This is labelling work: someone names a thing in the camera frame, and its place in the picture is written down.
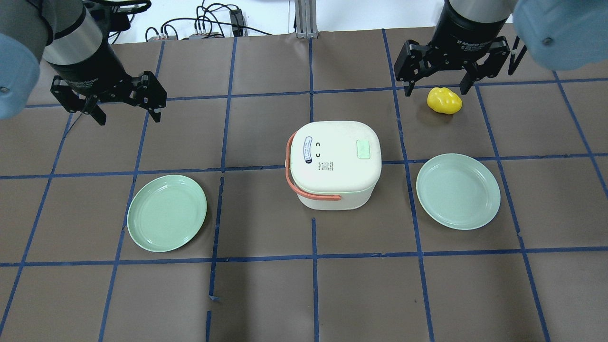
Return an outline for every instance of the cable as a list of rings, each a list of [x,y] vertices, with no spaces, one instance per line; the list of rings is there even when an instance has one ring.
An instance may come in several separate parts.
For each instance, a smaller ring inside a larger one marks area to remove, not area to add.
[[[131,25],[131,23],[133,22],[133,19],[135,19],[135,14],[134,14],[134,15],[131,17],[131,19],[129,20],[129,26],[130,26],[130,25]],[[114,39],[114,41],[113,41],[112,43],[110,43],[110,45],[114,45],[114,43],[116,43],[116,41],[118,40],[118,37],[120,37],[120,34],[121,34],[122,32],[123,32],[123,31],[116,32],[116,33],[113,33],[113,34],[111,34],[110,36],[108,36],[108,41],[109,41],[109,39],[110,39],[110,38],[112,38],[112,37],[116,36],[116,38]]]
[[[516,36],[515,42],[513,42],[513,48],[511,50],[511,58],[509,60],[509,70],[507,71],[507,74],[509,76],[513,75],[513,73],[519,66],[519,63],[522,61],[523,56],[526,54],[526,51],[528,50],[528,47],[526,45],[524,45],[522,47],[521,52],[519,52],[519,55],[517,55],[517,58],[516,58],[515,51],[517,51],[516,49],[517,49],[518,45],[519,45],[519,36]]]
[[[179,36],[178,36],[178,31],[175,29],[175,27],[173,27],[173,25],[165,25],[165,34],[167,35],[167,37],[169,37],[169,33],[167,32],[167,26],[171,27],[173,29],[173,31],[175,32],[175,40],[179,40]]]
[[[202,16],[198,15],[198,9],[202,9],[202,10],[203,10]],[[213,17],[213,19],[215,19],[215,22],[216,22],[216,23],[218,23],[218,22],[219,22],[219,21],[218,21],[218,17],[216,17],[216,16],[215,16],[215,14],[213,14],[213,11],[210,11],[208,7],[207,7],[207,8],[205,8],[205,7],[203,7],[203,6],[197,6],[197,7],[196,7],[196,17],[197,17],[197,18],[203,17],[203,19],[208,19],[208,18],[207,18],[207,13],[211,14],[211,16]],[[211,20],[208,20],[208,22],[209,22],[209,33],[211,33],[211,32],[213,32],[213,23],[214,23],[214,22],[213,22],[213,21],[211,21]],[[194,25],[195,25],[195,30],[196,30],[196,25],[197,25],[197,23],[198,23],[198,29],[199,29],[199,30],[201,30],[201,22],[200,22],[200,20],[195,21],[195,23],[194,23]],[[222,29],[222,25],[219,25],[219,24],[218,24],[218,27],[219,27],[219,31],[220,31],[220,33],[222,34],[222,36],[224,36],[224,37],[225,37],[226,35],[224,34],[224,29]],[[207,30],[207,28],[205,27],[204,21],[203,21],[203,28],[204,28],[205,30]]]
[[[221,21],[212,21],[209,19],[199,19],[199,18],[175,18],[175,19],[171,19],[169,21],[166,21],[163,25],[161,25],[161,29],[167,25],[168,23],[172,23],[173,21],[177,21],[177,20],[203,20],[203,21],[207,21],[208,23],[215,23],[215,24],[222,24],[222,25],[230,25],[231,27],[240,27],[242,29],[247,29],[247,30],[251,30],[251,31],[256,31],[259,33],[262,33],[263,35],[269,35],[271,36],[271,33],[268,32],[264,32],[262,30],[258,30],[258,29],[254,29],[253,27],[249,27],[249,26],[245,26],[245,25],[238,25],[238,24],[232,24],[232,23],[222,23]]]
[[[157,30],[157,29],[155,29],[154,27],[148,27],[148,29],[146,30],[146,41],[148,41],[148,32],[149,32],[150,30],[153,30],[154,32],[156,32],[156,36],[157,36],[157,37],[159,37],[159,36],[160,36],[160,34],[158,33],[158,30]]]
[[[215,14],[213,14],[211,12],[209,12],[209,14],[211,14],[213,16],[213,19],[215,19],[215,21],[209,20],[205,15],[199,16],[197,19],[202,18],[203,23],[205,21],[209,22],[209,24],[210,24],[209,33],[211,33],[211,32],[213,32],[213,23],[219,23],[219,21],[218,21],[218,18],[215,16]],[[222,29],[222,25],[218,24],[218,27],[219,27],[219,32],[222,34],[222,36],[225,36],[224,29]]]
[[[208,35],[208,36],[206,36],[206,37],[203,37],[202,39],[213,38],[213,37],[217,37],[217,36],[220,36],[220,37],[222,37],[222,38],[225,38],[225,37],[224,37],[224,36],[222,36],[220,33],[214,33],[214,34],[212,34],[212,35]]]
[[[208,8],[208,9],[210,9],[210,8],[211,8],[211,6],[213,6],[213,5],[219,6],[219,7],[218,7],[217,9],[215,9],[214,11],[217,11],[217,10],[220,10],[220,9],[223,9],[223,8],[227,8],[227,9],[228,9],[228,11],[231,11],[231,10],[232,10],[232,8],[228,7],[228,6],[230,6],[230,5],[224,5],[224,4],[220,4],[220,3],[218,3],[218,2],[214,2],[213,4],[210,4],[209,6],[207,6],[207,8]]]
[[[205,7],[203,7],[203,6],[196,6],[196,17],[197,17],[197,18],[200,18],[200,17],[201,17],[201,15],[199,15],[199,14],[198,14],[198,10],[199,10],[199,9],[205,10],[206,8],[205,8]],[[198,20],[194,22],[194,29],[195,29],[195,30],[196,30],[196,26],[197,26],[197,25],[198,25],[198,30],[202,32],[203,30],[201,29],[201,22],[200,22],[200,21],[198,21]],[[207,28],[206,28],[206,26],[205,26],[205,22],[204,22],[204,21],[203,21],[203,23],[202,23],[202,28],[203,28],[205,31],[207,31]],[[210,23],[209,32],[211,32],[211,31],[213,31],[213,23]]]
[[[118,40],[118,37],[120,37],[120,34],[121,34],[121,33],[122,33],[122,32],[119,32],[119,33],[116,35],[116,38],[114,39],[114,41],[113,41],[112,43],[110,43],[110,45],[114,45],[114,43],[116,43],[116,41]]]

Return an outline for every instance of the green plate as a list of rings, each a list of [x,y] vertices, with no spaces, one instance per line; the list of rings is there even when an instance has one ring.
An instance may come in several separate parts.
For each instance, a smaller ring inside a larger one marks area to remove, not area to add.
[[[416,180],[422,208],[444,226],[469,230],[498,213],[500,189],[494,175],[475,159],[448,153],[426,162]]]
[[[156,178],[133,198],[126,215],[131,238],[151,252],[185,245],[201,229],[207,198],[192,179],[180,175]]]

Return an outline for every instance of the green button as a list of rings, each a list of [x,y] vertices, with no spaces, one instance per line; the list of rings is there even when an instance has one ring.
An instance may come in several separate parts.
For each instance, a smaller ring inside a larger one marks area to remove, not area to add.
[[[359,159],[370,159],[370,142],[357,140],[357,157]]]

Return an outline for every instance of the orange handle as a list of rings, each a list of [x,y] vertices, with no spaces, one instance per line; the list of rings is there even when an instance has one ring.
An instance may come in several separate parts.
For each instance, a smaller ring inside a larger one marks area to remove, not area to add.
[[[298,195],[304,197],[304,198],[308,198],[309,200],[316,200],[316,201],[339,201],[342,199],[342,197],[340,195],[316,195],[316,194],[311,194],[309,192],[305,192],[303,190],[301,190],[299,187],[295,186],[295,184],[291,181],[291,178],[289,177],[289,166],[290,166],[290,162],[289,162],[289,152],[291,149],[291,143],[294,140],[294,136],[297,132],[295,132],[294,134],[291,135],[291,137],[289,138],[289,140],[287,141],[287,155],[285,157],[285,178],[287,179],[287,184],[289,184],[289,187],[295,191]]]

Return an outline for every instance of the yellow toy pepper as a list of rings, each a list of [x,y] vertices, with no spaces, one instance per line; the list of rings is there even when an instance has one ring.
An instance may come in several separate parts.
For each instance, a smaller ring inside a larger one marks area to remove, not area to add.
[[[454,114],[462,108],[462,100],[448,88],[431,89],[426,104],[432,110],[444,114]]]

